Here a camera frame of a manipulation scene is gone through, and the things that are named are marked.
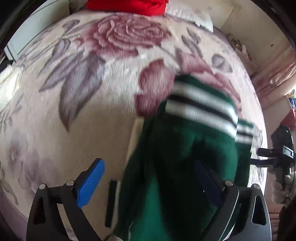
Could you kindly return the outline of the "green varsity jacket cream sleeves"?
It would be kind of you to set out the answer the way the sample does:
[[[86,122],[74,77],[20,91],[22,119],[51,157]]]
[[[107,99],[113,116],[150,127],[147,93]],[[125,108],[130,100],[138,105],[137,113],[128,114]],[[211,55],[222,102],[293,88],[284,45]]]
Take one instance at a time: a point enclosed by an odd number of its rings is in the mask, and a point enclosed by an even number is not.
[[[229,96],[194,76],[177,76],[168,98],[144,121],[108,239],[200,240],[216,207],[197,180],[195,163],[246,186],[253,128]]]

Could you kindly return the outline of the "black stand device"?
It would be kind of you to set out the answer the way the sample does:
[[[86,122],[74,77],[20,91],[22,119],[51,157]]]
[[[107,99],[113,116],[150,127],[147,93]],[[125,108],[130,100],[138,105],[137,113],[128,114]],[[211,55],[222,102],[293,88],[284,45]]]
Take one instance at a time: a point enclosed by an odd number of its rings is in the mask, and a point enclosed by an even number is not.
[[[271,135],[272,149],[259,148],[257,155],[266,160],[250,159],[250,164],[257,167],[281,168],[284,175],[290,173],[295,164],[294,148],[291,131],[287,126],[280,125]]]

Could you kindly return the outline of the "floral rose bed blanket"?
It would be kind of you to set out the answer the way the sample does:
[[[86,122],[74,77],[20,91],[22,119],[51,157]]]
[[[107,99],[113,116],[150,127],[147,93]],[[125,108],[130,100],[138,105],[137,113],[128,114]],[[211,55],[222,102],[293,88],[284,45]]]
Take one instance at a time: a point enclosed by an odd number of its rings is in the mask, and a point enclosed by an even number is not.
[[[80,11],[51,26],[1,73],[1,240],[109,240],[121,182],[144,121],[175,78],[191,75],[253,124],[266,147],[250,77],[224,36],[172,16]],[[105,172],[79,208],[75,180]]]

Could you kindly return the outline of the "white pillow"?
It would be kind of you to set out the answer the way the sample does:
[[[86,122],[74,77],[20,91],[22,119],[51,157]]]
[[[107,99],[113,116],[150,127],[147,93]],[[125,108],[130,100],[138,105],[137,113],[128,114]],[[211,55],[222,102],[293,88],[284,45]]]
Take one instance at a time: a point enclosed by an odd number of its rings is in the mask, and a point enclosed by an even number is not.
[[[194,23],[196,26],[213,32],[214,26],[210,15],[200,9],[191,7],[187,4],[169,2],[166,5],[165,13],[184,21]]]

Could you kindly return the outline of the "white wardrobe cabinet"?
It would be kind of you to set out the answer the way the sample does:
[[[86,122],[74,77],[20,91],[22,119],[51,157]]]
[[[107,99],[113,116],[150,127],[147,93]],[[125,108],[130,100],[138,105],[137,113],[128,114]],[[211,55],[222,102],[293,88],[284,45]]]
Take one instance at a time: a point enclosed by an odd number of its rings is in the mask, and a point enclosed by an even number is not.
[[[16,30],[4,48],[8,60],[18,60],[23,50],[43,30],[69,16],[69,1],[45,1]]]

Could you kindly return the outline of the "red garment on bed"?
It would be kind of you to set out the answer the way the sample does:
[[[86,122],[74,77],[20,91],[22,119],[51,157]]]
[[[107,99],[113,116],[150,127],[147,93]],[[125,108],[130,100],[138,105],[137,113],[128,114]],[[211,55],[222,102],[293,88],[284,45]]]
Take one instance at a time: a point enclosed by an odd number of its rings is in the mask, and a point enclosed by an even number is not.
[[[165,13],[168,2],[167,0],[89,0],[86,2],[86,9],[159,16]]]

